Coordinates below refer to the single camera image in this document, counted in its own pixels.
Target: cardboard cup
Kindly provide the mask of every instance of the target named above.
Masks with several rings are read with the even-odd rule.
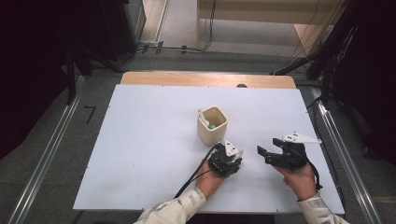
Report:
[[[211,106],[203,111],[204,117],[209,124],[216,126],[214,129],[209,129],[203,121],[197,117],[197,132],[201,140],[207,146],[213,146],[224,138],[227,129],[228,119],[224,113],[217,107]]]

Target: white tabletop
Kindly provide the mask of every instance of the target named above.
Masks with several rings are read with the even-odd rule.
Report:
[[[212,105],[229,120],[225,138],[244,154],[238,173],[201,212],[300,213],[283,176],[257,153],[257,145],[281,153],[272,139],[293,131],[315,137],[298,90],[139,85],[116,87],[74,209],[141,210],[172,200],[209,150],[196,118]],[[320,173],[322,198],[343,214],[320,146],[305,148]]]

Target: tripod leg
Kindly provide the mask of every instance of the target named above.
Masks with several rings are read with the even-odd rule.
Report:
[[[84,53],[87,56],[95,59],[96,61],[98,61],[102,65],[110,68],[114,72],[117,72],[117,73],[123,73],[124,72],[124,71],[121,71],[120,68],[117,67],[115,64],[109,62],[107,59],[104,59],[102,56],[97,55],[95,52],[93,52],[92,50],[86,48],[85,46],[78,45],[78,49],[81,50],[82,53]]]
[[[326,65],[324,70],[320,99],[323,105],[327,109],[329,103],[328,101],[329,101],[330,81],[332,75],[332,59],[330,57],[327,58],[325,64]]]
[[[70,105],[76,96],[76,80],[75,80],[75,71],[73,65],[72,47],[68,47],[66,50],[66,71],[67,71],[67,89],[69,95],[67,99],[67,104]]]
[[[270,73],[270,75],[285,76],[287,73],[293,71],[294,69],[301,67],[304,64],[309,63],[311,61],[314,61],[317,57],[318,57],[317,53],[311,54],[311,55],[307,56],[306,58],[301,58],[301,59],[297,60],[296,63],[293,63],[287,67],[281,68],[273,73]]]

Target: gray floor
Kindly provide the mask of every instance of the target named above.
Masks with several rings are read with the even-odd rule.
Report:
[[[158,41],[166,47],[202,49],[210,34],[209,20],[200,20],[199,45],[197,40],[197,2],[169,0],[164,13],[163,28]],[[146,10],[158,8],[147,7]],[[246,54],[264,54],[290,57],[299,54],[304,57],[304,50],[294,29],[294,24],[257,21],[222,21],[213,22],[213,41],[208,51]]]
[[[268,74],[277,69],[288,58],[235,53],[189,53],[181,55],[178,51],[164,50],[155,54],[150,50],[130,59],[123,67],[130,70],[166,70],[166,71],[220,71],[251,74]],[[98,68],[92,77],[86,77],[83,89],[64,138],[53,158],[44,181],[27,213],[23,223],[71,223],[78,214],[72,209],[79,186],[79,180],[91,155],[96,136],[99,133],[106,108],[116,84],[120,82],[121,74],[116,74],[105,68]],[[307,81],[299,74],[292,75],[297,84]],[[310,87],[299,86],[307,104],[314,99]],[[17,205],[21,192],[37,165],[59,118],[65,109],[66,92],[55,100],[46,114],[36,124],[27,139],[0,161],[0,223],[6,223]],[[96,106],[92,119],[87,124],[91,110],[84,105]],[[385,161],[365,159],[361,155],[363,145],[351,124],[348,116],[338,109],[335,101],[330,108],[335,122],[342,134],[349,153],[352,155],[360,174],[375,199],[375,206],[384,223],[396,220],[394,199],[384,200],[384,197],[396,195],[395,167]],[[346,219],[351,223],[366,223],[355,193],[349,184],[345,171],[334,151],[332,141],[326,133],[324,125],[318,116],[319,129],[329,150],[338,181],[344,193],[346,202]],[[330,170],[333,173],[329,158]],[[137,219],[136,212],[87,212],[79,223],[95,221],[114,221],[131,223]],[[304,223],[301,215],[276,216],[276,223]]]

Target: person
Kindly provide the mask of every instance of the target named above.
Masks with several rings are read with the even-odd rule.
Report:
[[[274,168],[284,176],[283,181],[296,194],[297,204],[302,209],[308,224],[347,224],[341,217],[334,215],[320,198],[315,186],[315,175],[310,165],[307,164],[294,172],[279,167]],[[198,172],[199,177],[192,189],[172,201],[159,203],[145,210],[135,224],[186,223],[206,205],[206,200],[226,179],[215,172],[208,172],[209,170],[206,161]]]

